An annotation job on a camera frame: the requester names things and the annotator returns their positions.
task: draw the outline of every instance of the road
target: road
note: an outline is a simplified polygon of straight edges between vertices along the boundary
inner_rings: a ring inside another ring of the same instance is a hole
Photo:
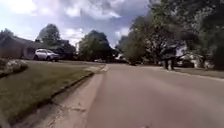
[[[224,128],[224,82],[108,65],[86,128]]]

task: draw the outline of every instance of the house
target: house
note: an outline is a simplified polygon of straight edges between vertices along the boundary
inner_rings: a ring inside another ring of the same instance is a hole
[[[0,38],[0,57],[32,60],[39,46],[40,44],[37,42],[6,35]]]

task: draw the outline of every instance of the curb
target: curb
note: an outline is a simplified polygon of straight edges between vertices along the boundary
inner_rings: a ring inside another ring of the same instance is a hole
[[[198,78],[203,78],[203,79],[209,79],[209,80],[216,80],[220,82],[224,82],[224,79],[222,78],[217,78],[217,77],[212,77],[212,76],[203,76],[203,75],[196,75],[196,74],[190,74],[190,73],[184,73],[184,72],[178,72],[178,71],[171,71],[171,70],[163,70],[160,69],[161,71],[169,72],[169,73],[175,73],[179,75],[185,75],[185,76],[191,76],[191,77],[198,77]]]
[[[80,87],[82,84],[78,84],[90,77],[92,77],[94,75],[94,73],[90,73],[84,77],[82,77],[81,79],[79,79],[78,81],[75,81],[71,84],[69,84],[68,86],[62,88],[61,90],[59,90],[58,92],[55,92],[54,94],[52,94],[51,96],[49,96],[49,98],[46,98],[44,99],[43,101],[40,101],[38,103],[35,103],[33,105],[30,105],[30,107],[28,109],[26,109],[25,111],[22,111],[20,112],[17,116],[15,116],[14,118],[10,119],[8,122],[11,124],[11,125],[15,125],[16,123],[19,123],[21,121],[21,119],[24,119],[26,116],[30,115],[31,113],[35,112],[36,110],[40,109],[41,107],[47,105],[47,104],[51,104],[52,103],[52,99],[65,92],[67,89],[77,85],[76,88]]]

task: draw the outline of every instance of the car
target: car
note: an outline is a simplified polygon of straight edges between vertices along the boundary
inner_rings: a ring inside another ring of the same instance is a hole
[[[59,55],[48,49],[37,49],[34,60],[46,60],[57,62]]]

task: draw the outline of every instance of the car window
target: car window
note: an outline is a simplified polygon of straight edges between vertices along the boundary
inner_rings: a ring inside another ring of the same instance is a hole
[[[37,50],[37,52],[40,52],[40,53],[45,53],[46,51],[41,49],[41,50]]]
[[[53,52],[52,52],[52,51],[50,51],[50,50],[47,50],[47,52],[48,52],[48,53],[53,53]]]

